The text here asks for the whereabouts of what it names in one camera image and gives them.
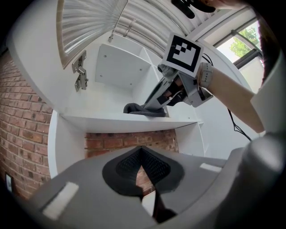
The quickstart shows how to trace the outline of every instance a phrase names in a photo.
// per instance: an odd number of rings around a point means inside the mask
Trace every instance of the red brick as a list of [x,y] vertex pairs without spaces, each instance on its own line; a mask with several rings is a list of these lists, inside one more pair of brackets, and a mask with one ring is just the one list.
[[138,143],[147,143],[147,142],[152,142],[151,137],[140,137],[138,138]]
[[28,159],[29,161],[33,161],[33,162],[36,162],[38,164],[43,164],[43,158],[42,158],[42,155],[39,155],[39,154],[36,154],[36,153],[30,153],[30,152],[27,152],[23,149],[20,149],[19,150],[19,154],[25,158],[25,159]]
[[13,161],[20,166],[23,166],[23,158],[13,155]]
[[8,135],[7,135],[7,140],[8,140],[9,142],[14,143],[14,144],[17,145],[17,146],[23,147],[23,140],[20,139],[20,138],[15,137],[15,136],[13,136],[13,135],[11,135],[11,134],[8,134]]
[[0,129],[0,136],[7,140],[7,133]]
[[11,176],[13,176],[14,178],[16,178],[16,179],[18,179],[18,180],[23,182],[25,180],[25,177],[22,176],[20,168],[21,167],[19,167],[19,171],[14,171],[14,170],[11,171]]
[[44,175],[50,175],[50,170],[48,167],[36,165],[37,172]]
[[4,120],[4,118],[5,118],[5,114],[0,113],[0,120]]
[[2,145],[0,145],[0,153],[3,154],[4,156],[7,155],[7,150]]
[[143,196],[146,196],[146,195],[150,194],[150,193],[153,192],[153,191],[155,191],[155,187],[152,185],[150,188],[145,189],[145,190],[143,191]]
[[24,113],[23,110],[16,110],[15,116],[18,117],[18,118],[22,118],[23,117],[23,113]]
[[48,134],[49,133],[49,125],[38,124],[37,131],[41,133]]
[[117,148],[122,147],[123,141],[122,139],[106,139],[104,140],[104,147],[105,148]]
[[27,192],[27,191],[25,191],[19,187],[18,187],[17,191],[18,191],[19,196],[23,199],[29,199],[32,195],[31,193],[29,193],[29,192]]
[[40,183],[39,182],[36,182],[32,179],[29,179],[29,178],[25,178],[24,180],[25,184],[26,185],[29,185],[30,187],[33,187],[33,188],[36,188],[38,189],[40,187]]
[[34,142],[42,143],[42,135],[38,134],[38,133],[34,133],[34,132],[30,132],[30,131],[21,129],[19,132],[19,136],[26,138],[26,139],[29,139],[29,140],[34,141]]
[[8,160],[7,159],[7,163],[6,163],[10,169],[16,171],[16,172],[19,172],[20,171],[20,166],[17,165],[16,163],[14,163],[13,161],[11,160]]
[[8,150],[14,154],[18,154],[18,148],[13,144],[8,144]]
[[34,93],[34,91],[31,87],[24,87],[21,88],[20,93]]
[[113,138],[128,138],[131,136],[130,133],[116,133],[116,134],[112,134]]
[[43,136],[43,144],[48,144],[48,136]]
[[25,185],[25,191],[33,194],[37,189],[33,188],[33,187],[30,187],[28,185]]
[[30,109],[31,103],[30,102],[19,101],[19,102],[16,102],[14,106],[17,107],[17,108],[21,108],[21,109],[27,110],[27,109]]
[[52,118],[51,114],[46,115],[46,123],[50,124],[50,119]]
[[9,151],[6,152],[6,157],[9,158],[10,160],[13,159],[13,155],[14,155],[14,154],[11,153],[11,152],[9,152]]
[[124,146],[132,146],[132,145],[138,145],[137,138],[126,138],[124,139]]
[[30,98],[30,101],[32,102],[41,102],[42,99],[38,95],[32,95]]
[[31,143],[31,142],[24,141],[24,143],[23,143],[23,148],[27,149],[29,151],[34,152],[34,147],[35,147],[35,145],[33,143]]
[[1,145],[4,146],[5,148],[8,148],[9,142],[2,138],[1,139]]
[[22,81],[22,82],[16,82],[15,86],[17,86],[17,87],[19,87],[19,86],[20,87],[27,87],[29,85],[28,85],[28,83],[26,81]]
[[145,137],[150,136],[151,134],[156,133],[155,131],[148,131],[148,132],[137,132],[137,133],[131,133],[133,137]]
[[26,124],[26,121],[23,120],[23,119],[17,119],[17,118],[15,118],[15,117],[10,117],[9,123],[12,124],[12,125],[14,125],[14,126],[24,128],[24,127],[25,127],[25,124]]
[[19,100],[21,98],[21,94],[9,94],[9,99]]
[[42,107],[41,103],[32,103],[31,110],[33,111],[40,111]]
[[53,112],[53,109],[50,108],[47,104],[43,104],[43,106],[42,106],[42,112],[52,113],[52,112]]
[[110,150],[99,150],[99,151],[91,151],[91,152],[87,152],[86,157],[94,157],[94,156],[99,156],[105,153],[110,152]]
[[28,100],[29,100],[29,98],[30,98],[30,95],[23,94],[23,95],[21,95],[20,100],[28,101]]
[[24,160],[24,168],[31,170],[31,171],[36,171],[36,166],[34,163],[31,163],[29,161]]
[[43,122],[43,123],[46,121],[45,114],[35,113],[31,111],[25,111],[23,114],[23,118],[38,121],[38,122]]
[[49,167],[48,157],[43,156],[43,165]]
[[21,90],[21,88],[18,88],[18,87],[13,87],[13,88],[11,88],[11,92],[16,92],[16,93],[18,93],[18,92],[20,92],[20,90]]
[[10,120],[10,116],[5,114],[4,121],[7,122],[7,123],[9,123],[9,120]]
[[88,139],[104,139],[107,138],[107,134],[100,134],[100,133],[86,133],[85,137]]
[[35,152],[47,156],[48,155],[47,146],[45,146],[45,145],[35,145]]
[[102,148],[102,140],[87,140],[85,142],[85,147],[86,148]]
[[21,172],[25,177],[34,179],[35,181],[38,181],[37,179],[35,179],[36,176],[37,176],[37,174],[33,173],[32,171],[29,171],[29,170],[24,169],[24,168],[20,168],[20,172]]
[[34,122],[27,121],[25,128],[28,129],[28,130],[31,130],[31,131],[36,131],[37,124],[34,123]]
[[19,135],[19,128],[17,128],[17,127],[12,127],[12,128],[11,128],[11,133],[12,133],[13,135],[18,136],[18,135]]
[[8,101],[8,106],[14,107],[15,106],[15,101]]
[[24,184],[22,181],[20,181],[18,179],[14,179],[14,183],[16,186],[20,187],[21,189],[24,189]]
[[7,114],[9,114],[9,115],[14,115],[15,112],[16,112],[16,110],[13,109],[13,108],[10,108],[10,107],[5,107],[5,108],[4,108],[4,113],[7,113]]
[[155,134],[155,135],[152,135],[152,141],[153,142],[157,142],[157,141],[162,141],[164,140],[164,135],[163,134]]

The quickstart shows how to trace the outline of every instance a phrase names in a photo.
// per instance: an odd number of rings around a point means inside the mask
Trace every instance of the white cabinet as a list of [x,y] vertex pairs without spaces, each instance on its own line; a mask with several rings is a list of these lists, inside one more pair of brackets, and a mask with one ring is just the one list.
[[[199,156],[228,158],[231,150],[248,140],[233,131],[227,109],[216,98],[198,108],[184,103],[167,107],[167,117],[124,114],[127,103],[142,105],[162,75],[161,59],[143,46],[111,31],[84,49],[86,90],[75,90],[79,73],[72,62],[63,69],[56,33],[57,1],[33,3],[11,29],[8,48],[23,77],[54,109],[50,124],[48,157],[51,175],[84,158],[84,133],[119,133],[176,129],[179,150]],[[247,82],[235,66],[215,48],[202,44],[214,66],[243,86]],[[251,138],[254,131],[234,117]]]

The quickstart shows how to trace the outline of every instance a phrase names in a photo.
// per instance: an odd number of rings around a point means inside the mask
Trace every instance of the white shelf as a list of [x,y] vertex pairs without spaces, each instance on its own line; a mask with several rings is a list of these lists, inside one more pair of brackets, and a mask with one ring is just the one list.
[[191,119],[152,118],[137,114],[67,111],[62,116],[77,128],[94,133],[129,133],[175,129],[196,122]]
[[175,129],[179,152],[194,156],[205,156],[201,129],[198,123]]
[[97,58],[95,81],[133,89],[147,74],[150,66],[150,63],[139,56],[102,44]]

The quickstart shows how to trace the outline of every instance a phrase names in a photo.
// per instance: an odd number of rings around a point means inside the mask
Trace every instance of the grey fabric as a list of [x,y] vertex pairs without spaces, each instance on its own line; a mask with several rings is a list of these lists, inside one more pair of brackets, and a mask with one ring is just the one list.
[[147,110],[145,105],[138,105],[136,103],[128,103],[123,110],[125,114],[145,115],[150,117],[166,117],[166,113],[163,108],[158,110]]

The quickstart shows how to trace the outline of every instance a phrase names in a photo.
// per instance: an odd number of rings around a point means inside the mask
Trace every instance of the black cable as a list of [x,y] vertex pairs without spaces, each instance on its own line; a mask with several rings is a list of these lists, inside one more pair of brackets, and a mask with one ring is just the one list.
[[[207,54],[205,54],[205,53],[203,53],[203,54],[206,55],[210,60],[208,60],[208,59],[207,59],[206,57],[204,57],[204,56],[202,56],[202,58],[204,58],[208,63],[210,63],[210,64],[213,66],[214,64],[213,64],[213,62],[211,61],[211,58],[210,58]],[[232,124],[233,124],[233,130],[234,130],[235,132],[239,132],[240,134],[244,135],[249,141],[252,141],[252,139],[251,139],[238,125],[236,125],[236,123],[235,123],[234,120],[233,120],[231,111],[230,111],[229,109],[227,109],[227,110],[228,110],[228,113],[229,113],[229,115],[230,115],[230,117],[231,117],[231,121],[232,121]]]
[[207,54],[205,54],[205,53],[203,53],[203,54],[206,55],[206,56],[210,59],[211,65],[213,66],[214,64],[213,64],[213,62],[211,61],[211,58],[210,58]]
[[211,64],[211,62],[210,62],[206,57],[202,56],[202,58],[204,58],[208,63]]

